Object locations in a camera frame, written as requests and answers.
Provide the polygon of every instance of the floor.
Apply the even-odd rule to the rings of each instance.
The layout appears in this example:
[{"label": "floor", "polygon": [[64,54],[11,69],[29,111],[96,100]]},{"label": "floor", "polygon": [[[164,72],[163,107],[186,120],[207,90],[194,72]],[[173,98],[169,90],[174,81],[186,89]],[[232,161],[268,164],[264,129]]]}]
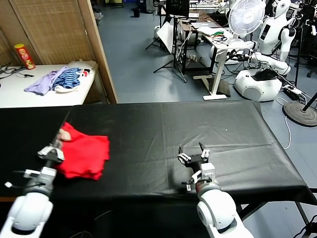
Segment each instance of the floor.
[{"label": "floor", "polygon": [[[131,8],[133,3],[126,3],[124,8],[100,7],[104,19],[99,25],[100,36],[104,45],[110,72],[120,103],[148,103],[148,102],[178,102],[202,101],[207,95],[202,82],[194,81],[190,76],[188,83],[180,81],[175,70],[162,69],[158,73],[153,71],[171,60],[171,56],[157,47],[146,46],[153,40],[153,30],[159,24],[159,17],[141,13],[140,18],[133,18]],[[204,63],[210,63],[209,45],[199,46],[197,52],[190,52],[203,57]],[[317,75],[306,78],[309,70],[301,67],[298,88],[312,96],[317,89]],[[287,76],[294,80],[295,69]],[[226,81],[233,83],[235,77]],[[231,98],[237,100],[241,97],[230,88]],[[289,100],[280,93],[279,97]],[[277,102],[261,103],[265,121],[274,132],[282,146],[288,144],[288,131]],[[309,187],[317,187],[317,127],[306,128],[289,121],[292,140],[286,153],[298,169],[299,173]],[[317,207],[303,205],[310,219],[317,214]],[[249,217],[245,226],[255,238],[291,238],[303,226],[304,222],[294,202],[272,202],[261,208]]]}]

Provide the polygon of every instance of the white desk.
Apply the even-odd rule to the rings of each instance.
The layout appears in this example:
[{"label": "white desk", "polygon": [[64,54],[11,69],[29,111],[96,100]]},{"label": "white desk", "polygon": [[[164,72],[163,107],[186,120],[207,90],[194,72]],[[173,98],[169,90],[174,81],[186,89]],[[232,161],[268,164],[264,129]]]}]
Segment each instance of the white desk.
[{"label": "white desk", "polygon": [[44,96],[36,95],[32,92],[24,92],[25,88],[41,77],[53,70],[60,70],[64,66],[63,64],[37,65],[35,69],[20,71],[22,74],[30,74],[34,75],[34,77],[24,78],[21,74],[14,74],[8,78],[0,79],[0,108],[55,107],[83,104],[98,68],[94,61],[75,61],[68,65],[68,67],[90,69],[89,76],[79,78],[78,91],[69,93],[49,91]]},{"label": "white desk", "polygon": [[208,37],[208,36],[204,35],[205,38],[211,44],[213,44],[214,47],[216,48],[216,51],[214,52],[213,60],[215,59],[215,56],[216,56],[215,54],[218,54],[217,59],[218,59],[218,63],[219,63],[211,91],[209,90],[210,86],[209,86],[209,82],[208,82],[206,76],[194,76],[193,77],[193,79],[201,79],[210,93],[210,95],[203,97],[204,100],[217,100],[217,99],[226,99],[227,98],[225,95],[218,95],[217,94],[217,90],[218,90],[222,70],[223,70],[223,67],[225,64],[227,52],[228,52],[228,50],[246,49],[247,48],[247,45],[244,41],[239,41],[239,40],[235,41],[235,39],[233,38],[233,35],[230,32],[228,32],[226,29],[224,29],[224,28],[212,28],[212,30],[213,30],[213,33],[218,32],[218,31],[223,31],[223,34],[227,38],[227,40],[223,43],[216,43],[213,41],[212,37]]}]

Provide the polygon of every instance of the purple cloth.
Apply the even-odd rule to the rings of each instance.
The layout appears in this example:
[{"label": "purple cloth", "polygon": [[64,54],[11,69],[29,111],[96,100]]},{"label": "purple cloth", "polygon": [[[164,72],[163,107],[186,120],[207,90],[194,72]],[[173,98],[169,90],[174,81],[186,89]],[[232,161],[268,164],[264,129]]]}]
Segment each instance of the purple cloth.
[{"label": "purple cloth", "polygon": [[45,95],[48,91],[52,90],[53,84],[57,77],[59,77],[68,67],[64,66],[59,71],[52,71],[44,77],[40,78],[38,81],[25,88],[25,92],[33,92],[38,95]]}]

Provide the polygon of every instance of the laptop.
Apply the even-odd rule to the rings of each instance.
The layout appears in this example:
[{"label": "laptop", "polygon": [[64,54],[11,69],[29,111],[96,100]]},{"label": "laptop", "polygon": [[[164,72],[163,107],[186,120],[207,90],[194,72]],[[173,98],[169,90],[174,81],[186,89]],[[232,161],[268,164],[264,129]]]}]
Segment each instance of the laptop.
[{"label": "laptop", "polygon": [[199,13],[190,12],[188,14],[188,18],[199,18]]},{"label": "laptop", "polygon": [[193,22],[192,26],[195,29],[198,29],[198,28],[203,27],[203,26],[207,26],[207,27],[211,27],[211,28],[219,27],[219,25],[214,23],[214,22]]}]

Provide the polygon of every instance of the red can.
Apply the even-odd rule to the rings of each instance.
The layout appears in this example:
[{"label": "red can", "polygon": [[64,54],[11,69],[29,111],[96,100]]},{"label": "red can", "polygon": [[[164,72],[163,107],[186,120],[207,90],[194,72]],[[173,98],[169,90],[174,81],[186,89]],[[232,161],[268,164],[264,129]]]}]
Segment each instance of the red can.
[{"label": "red can", "polygon": [[23,60],[26,68],[27,69],[34,69],[35,64],[31,58],[31,56],[29,55],[26,47],[24,46],[24,44],[17,44],[14,47],[18,51],[18,54],[20,55],[20,58]]}]

